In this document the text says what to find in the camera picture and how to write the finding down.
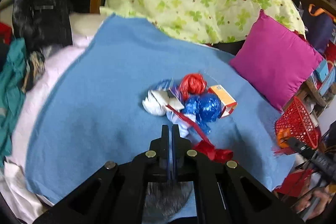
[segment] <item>metal screw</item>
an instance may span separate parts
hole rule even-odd
[[[229,160],[227,163],[226,163],[226,166],[229,167],[229,168],[236,168],[237,167],[237,163],[233,160]]]
[[[154,158],[156,156],[156,152],[153,151],[153,150],[148,150],[146,153],[145,153],[146,157],[147,158]]]
[[[187,151],[187,155],[190,157],[195,157],[197,155],[197,151],[196,150],[188,150]]]
[[[107,170],[110,170],[116,166],[116,163],[114,161],[107,161],[104,166]]]

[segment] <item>orange box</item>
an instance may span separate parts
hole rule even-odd
[[[235,99],[233,99],[221,85],[213,85],[209,87],[208,92],[216,94],[221,101],[222,112],[219,115],[219,118],[230,115],[237,106]]]

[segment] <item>pink fabric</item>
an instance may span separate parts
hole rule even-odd
[[[313,47],[260,10],[230,65],[282,112],[321,61]]]

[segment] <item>teal fabric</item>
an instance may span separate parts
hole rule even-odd
[[[0,167],[12,151],[11,135],[19,117],[25,95],[19,88],[26,69],[25,40],[14,40],[0,73]]]

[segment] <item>red basket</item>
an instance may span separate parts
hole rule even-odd
[[[281,129],[289,128],[290,135],[301,142],[316,149],[318,146],[318,133],[310,119],[309,113],[299,98],[294,96],[293,102],[286,109],[284,114],[275,123],[275,132],[278,135]],[[284,148],[286,154],[293,154],[291,149]]]

